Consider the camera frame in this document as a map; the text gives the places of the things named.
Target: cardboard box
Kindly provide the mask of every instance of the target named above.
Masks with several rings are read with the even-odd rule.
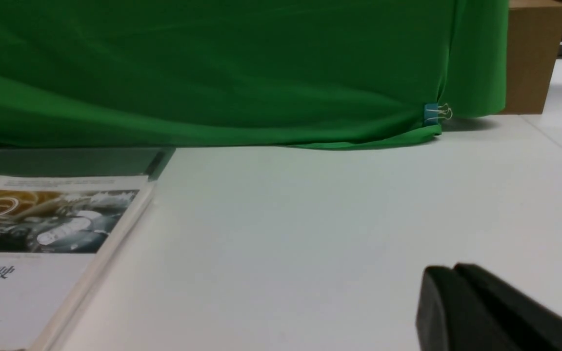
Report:
[[[509,0],[506,108],[501,114],[540,114],[562,39],[562,2]]]

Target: white table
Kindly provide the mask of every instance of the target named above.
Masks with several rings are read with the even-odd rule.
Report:
[[[65,351],[417,351],[426,265],[562,314],[562,63],[539,117],[381,151],[179,149]]]

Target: book cover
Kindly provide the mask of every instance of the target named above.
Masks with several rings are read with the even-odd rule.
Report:
[[[34,344],[146,184],[0,176],[0,351]]]

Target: book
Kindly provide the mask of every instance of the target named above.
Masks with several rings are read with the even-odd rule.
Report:
[[[0,351],[60,342],[153,188],[145,175],[0,175]]]

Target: gray tray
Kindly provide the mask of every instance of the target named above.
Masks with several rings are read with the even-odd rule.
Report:
[[[141,176],[156,180],[174,147],[0,149],[0,174],[17,177]]]

